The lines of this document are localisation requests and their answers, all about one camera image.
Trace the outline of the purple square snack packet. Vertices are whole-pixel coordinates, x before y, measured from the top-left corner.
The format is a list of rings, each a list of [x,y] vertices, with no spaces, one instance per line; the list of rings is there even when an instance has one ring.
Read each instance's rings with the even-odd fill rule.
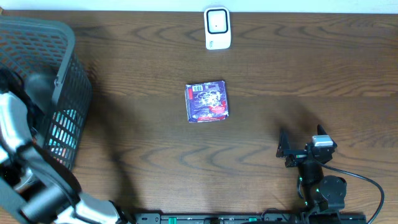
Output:
[[[222,121],[229,116],[225,81],[185,85],[189,123]]]

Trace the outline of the teal packet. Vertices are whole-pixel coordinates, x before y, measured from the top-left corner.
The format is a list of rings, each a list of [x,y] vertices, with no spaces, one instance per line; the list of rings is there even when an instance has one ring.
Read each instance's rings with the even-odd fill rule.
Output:
[[[49,129],[49,146],[63,146],[76,150],[83,127],[77,110],[61,110],[53,114]]]

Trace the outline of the small orange tissue packet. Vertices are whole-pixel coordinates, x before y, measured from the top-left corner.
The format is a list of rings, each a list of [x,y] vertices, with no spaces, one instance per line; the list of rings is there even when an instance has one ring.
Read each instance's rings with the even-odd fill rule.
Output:
[[[60,156],[62,159],[69,158],[69,149],[64,147],[58,147],[55,149],[56,155]]]

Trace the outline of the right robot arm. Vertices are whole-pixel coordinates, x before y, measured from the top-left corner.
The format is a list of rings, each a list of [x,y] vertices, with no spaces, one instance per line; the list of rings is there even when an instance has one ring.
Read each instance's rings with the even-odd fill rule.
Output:
[[[298,194],[306,203],[293,222],[321,223],[328,218],[335,223],[340,222],[338,212],[345,207],[347,183],[335,175],[325,176],[322,169],[332,160],[336,147],[336,142],[321,125],[317,126],[317,134],[303,149],[292,149],[287,132],[280,131],[276,156],[285,159],[287,168],[298,169]]]

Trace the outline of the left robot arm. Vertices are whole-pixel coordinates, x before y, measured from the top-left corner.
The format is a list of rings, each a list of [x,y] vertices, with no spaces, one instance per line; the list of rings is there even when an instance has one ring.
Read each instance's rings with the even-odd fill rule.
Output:
[[[135,223],[109,200],[81,189],[75,176],[32,137],[41,113],[23,81],[1,70],[1,206],[21,223]]]

